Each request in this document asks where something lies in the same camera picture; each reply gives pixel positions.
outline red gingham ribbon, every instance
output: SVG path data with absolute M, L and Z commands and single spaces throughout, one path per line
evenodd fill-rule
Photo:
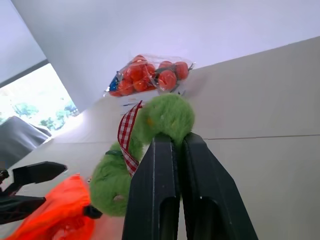
M 135 160 L 129 153 L 129 142 L 132 129 L 135 124 L 138 109 L 141 109 L 142 101 L 135 105 L 130 111 L 128 111 L 121 119 L 118 129 L 118 142 L 123 154 L 123 158 L 126 164 L 126 168 L 130 176 L 132 177 L 139 166 L 139 162 Z

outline orange bag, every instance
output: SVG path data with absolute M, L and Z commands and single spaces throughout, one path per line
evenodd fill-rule
M 89 240 L 95 222 L 83 215 L 90 203 L 88 190 L 76 174 L 61 182 L 46 201 L 6 240 Z

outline plastic bag of tomatoes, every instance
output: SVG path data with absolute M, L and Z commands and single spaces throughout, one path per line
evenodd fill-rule
M 193 66 L 193 62 L 180 57 L 140 54 L 117 71 L 106 91 L 115 97 L 155 89 L 171 92 L 187 79 Z

